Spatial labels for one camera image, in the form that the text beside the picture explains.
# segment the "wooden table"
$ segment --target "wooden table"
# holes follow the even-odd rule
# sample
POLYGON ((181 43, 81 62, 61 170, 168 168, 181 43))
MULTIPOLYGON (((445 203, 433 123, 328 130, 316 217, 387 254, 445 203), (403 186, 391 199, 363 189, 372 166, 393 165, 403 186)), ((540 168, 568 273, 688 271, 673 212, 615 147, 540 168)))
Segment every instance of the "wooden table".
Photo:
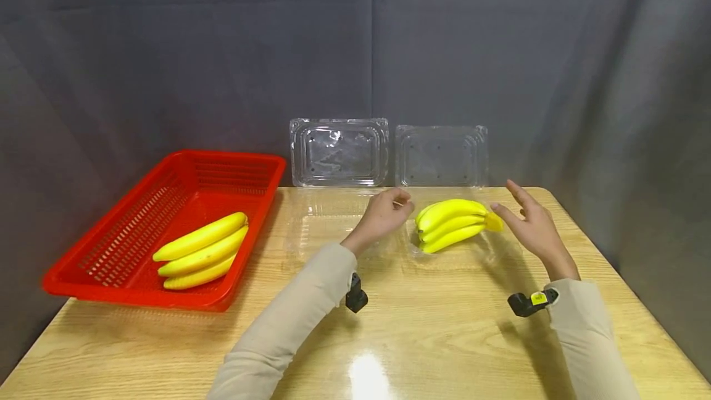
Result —
MULTIPOLYGON (((530 192, 551 210, 583 278, 599 284, 642 398, 711 398, 707 382, 552 195, 530 192)), ((70 300, 0 398, 203 398, 243 330, 309 254, 354 226, 371 193, 281 189, 226 313, 70 300)), ((499 188, 412 194, 420 208, 454 197, 515 206, 499 188)), ((574 398, 547 313, 519 319, 506 303, 511 293, 547 283, 542 265, 510 232, 469 244, 477 254, 452 251, 422 261, 407 251, 406 231, 362 259, 370 304, 357 315, 343 306, 334 310, 299 351, 275 399, 574 398)))

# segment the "left hand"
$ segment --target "left hand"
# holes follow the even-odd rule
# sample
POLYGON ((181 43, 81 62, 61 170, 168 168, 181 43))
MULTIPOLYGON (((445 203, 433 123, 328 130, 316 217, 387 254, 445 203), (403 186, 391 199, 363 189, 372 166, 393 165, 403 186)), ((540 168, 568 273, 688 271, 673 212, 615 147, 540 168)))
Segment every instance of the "left hand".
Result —
POLYGON ((396 231, 413 211, 415 204, 403 189, 381 191, 370 198, 360 222, 341 245, 357 257, 375 241, 396 231))

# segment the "gray backdrop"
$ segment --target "gray backdrop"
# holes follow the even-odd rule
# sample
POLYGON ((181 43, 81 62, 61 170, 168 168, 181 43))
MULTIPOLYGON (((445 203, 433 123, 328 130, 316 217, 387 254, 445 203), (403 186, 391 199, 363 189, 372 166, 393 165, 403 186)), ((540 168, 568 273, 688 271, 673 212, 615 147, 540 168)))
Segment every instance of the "gray backdrop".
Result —
POLYGON ((710 35, 710 0, 0 0, 0 380, 159 158, 288 156, 296 116, 487 125, 709 377, 710 35))

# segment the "banana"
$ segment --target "banana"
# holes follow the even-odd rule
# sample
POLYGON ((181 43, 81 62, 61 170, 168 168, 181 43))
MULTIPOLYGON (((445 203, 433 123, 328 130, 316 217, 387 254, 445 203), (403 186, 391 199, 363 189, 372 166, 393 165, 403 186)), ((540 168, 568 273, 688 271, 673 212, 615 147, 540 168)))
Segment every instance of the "banana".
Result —
POLYGON ((430 204, 430 205, 427 206, 426 208, 420 210, 420 213, 418 213, 417 216, 415 217, 415 223, 416 223, 416 224, 419 224, 419 223, 420 223, 420 219, 422 218, 422 215, 424 215, 427 210, 430 210, 432 207, 436 206, 436 205, 439 204, 440 202, 436 202, 436 203, 434 203, 434 204, 430 204))
POLYGON ((170 261, 192 254, 215 241, 221 240, 230 233, 247 224, 247 215, 242 212, 233 213, 198 230, 169 242, 153 254, 154 261, 170 261))
POLYGON ((197 272, 182 275, 182 277, 168 278, 163 282, 163 287, 171 291, 183 291, 183 289, 194 288, 201 284, 210 283, 228 273, 232 262, 237 254, 232 254, 228 258, 221 260, 218 264, 200 269, 197 272))
POLYGON ((420 222, 417 223, 417 228, 422 233, 428 233, 449 218, 464 215, 484 216, 486 212, 486 207, 480 202, 468 199, 448 199, 427 210, 420 218, 420 222))
POLYGON ((454 243, 471 238, 477 235, 479 232, 484 230, 485 225, 483 223, 474 224, 473 226, 462 227, 458 230, 448 233, 440 237, 438 240, 431 243, 424 243, 420 245, 425 254, 434 254, 437 251, 444 249, 446 246, 452 246, 454 243))
POLYGON ((239 246, 242 245, 248 229, 249 226, 242 226, 240 230, 212 243, 210 246, 203 247, 192 254, 183 256, 183 258, 170 261, 158 269, 158 274, 161 277, 179 277, 179 275, 185 275, 218 263, 224 260, 226 256, 239 251, 239 246))
POLYGON ((434 230, 420 235, 420 240, 424 243, 431 243, 438 240, 451 231, 458 230, 462 227, 471 226, 472 224, 484 223, 486 217, 481 215, 464 215, 463 217, 455 217, 439 224, 434 230))
POLYGON ((487 230, 502 231, 504 230, 504 219, 493 212, 488 212, 484 215, 487 230))

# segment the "beige sleeve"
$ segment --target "beige sleeve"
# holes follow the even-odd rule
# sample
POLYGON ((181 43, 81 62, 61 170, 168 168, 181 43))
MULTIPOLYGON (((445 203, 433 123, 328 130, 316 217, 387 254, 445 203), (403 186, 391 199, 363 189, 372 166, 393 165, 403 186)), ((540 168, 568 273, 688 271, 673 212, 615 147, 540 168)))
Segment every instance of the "beige sleeve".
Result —
POLYGON ((560 294, 548 306, 578 400, 634 400, 639 394, 622 361, 602 296, 595 284, 557 280, 560 294))
POLYGON ((242 334, 218 369, 210 400, 267 400, 310 332, 350 289, 356 257, 327 244, 242 334))

